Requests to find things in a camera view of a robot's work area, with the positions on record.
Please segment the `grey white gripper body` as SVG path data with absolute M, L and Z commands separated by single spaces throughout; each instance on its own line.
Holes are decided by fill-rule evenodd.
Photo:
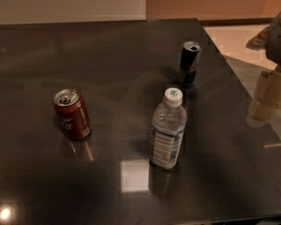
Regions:
M 269 26 L 266 37 L 266 57 L 281 65 L 281 11 Z

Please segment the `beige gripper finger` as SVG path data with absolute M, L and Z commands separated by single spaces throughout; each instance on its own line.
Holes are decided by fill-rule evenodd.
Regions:
M 262 71 L 248 116 L 259 122 L 270 121 L 281 109 L 281 65 L 274 70 Z
M 264 47 L 266 45 L 266 40 L 269 32 L 269 27 L 262 29 L 256 36 L 251 39 L 253 46 Z

